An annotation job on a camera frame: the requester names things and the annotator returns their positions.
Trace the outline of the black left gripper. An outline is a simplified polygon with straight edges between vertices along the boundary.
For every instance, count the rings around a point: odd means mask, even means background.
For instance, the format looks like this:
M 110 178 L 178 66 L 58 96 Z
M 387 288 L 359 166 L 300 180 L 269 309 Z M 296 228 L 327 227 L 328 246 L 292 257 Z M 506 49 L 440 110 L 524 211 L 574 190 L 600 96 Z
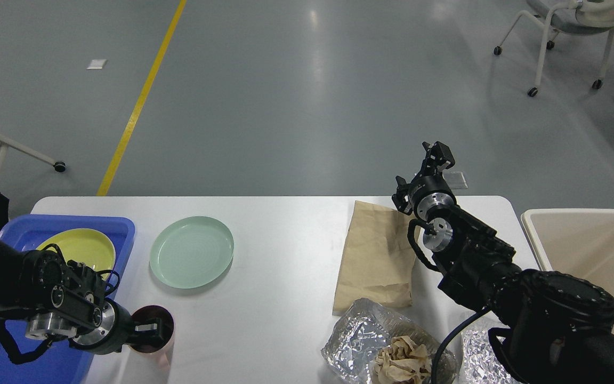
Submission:
M 169 342 L 169 326 L 162 318 L 136 325 L 129 311 L 108 299 L 101 324 L 87 334 L 70 339 L 70 348 L 95 355 L 119 353 L 124 345 L 134 345 L 141 353 L 155 353 Z

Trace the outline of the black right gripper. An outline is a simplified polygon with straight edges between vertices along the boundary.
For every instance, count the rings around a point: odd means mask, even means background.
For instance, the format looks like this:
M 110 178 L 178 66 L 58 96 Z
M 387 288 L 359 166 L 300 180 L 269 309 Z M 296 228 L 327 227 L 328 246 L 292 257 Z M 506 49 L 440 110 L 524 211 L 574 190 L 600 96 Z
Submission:
M 424 141 L 422 146 L 425 157 L 420 169 L 421 177 L 415 175 L 410 182 L 395 177 L 397 186 L 391 199 L 395 209 L 402 214 L 429 220 L 437 207 L 456 205 L 456 197 L 441 175 L 455 165 L 455 160 L 450 148 L 440 141 Z

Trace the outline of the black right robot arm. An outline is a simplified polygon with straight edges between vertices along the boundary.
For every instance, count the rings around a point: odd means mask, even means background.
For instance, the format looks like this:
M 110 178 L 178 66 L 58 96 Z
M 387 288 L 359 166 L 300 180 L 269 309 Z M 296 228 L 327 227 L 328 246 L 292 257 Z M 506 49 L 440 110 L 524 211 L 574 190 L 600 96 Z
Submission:
M 450 148 L 424 142 L 419 172 L 396 177 L 392 202 L 411 217 L 407 240 L 417 259 L 441 273 L 439 289 L 474 313 L 448 343 L 488 312 L 504 324 L 488 342 L 508 374 L 524 383 L 614 383 L 614 297 L 558 271 L 522 269 L 497 231 L 459 206 L 443 177 Z

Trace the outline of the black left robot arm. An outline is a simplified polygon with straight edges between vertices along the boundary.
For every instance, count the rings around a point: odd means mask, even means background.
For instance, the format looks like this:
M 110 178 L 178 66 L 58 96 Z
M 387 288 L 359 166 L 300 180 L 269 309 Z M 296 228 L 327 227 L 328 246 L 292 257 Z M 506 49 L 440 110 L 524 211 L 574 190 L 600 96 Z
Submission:
M 0 192 L 0 229 L 8 200 Z M 110 269 L 66 260 L 58 244 L 17 251 L 0 240 L 0 344 L 13 364 L 39 359 L 54 343 L 95 355 L 124 346 L 161 350 L 172 340 L 163 315 L 136 320 L 110 298 Z

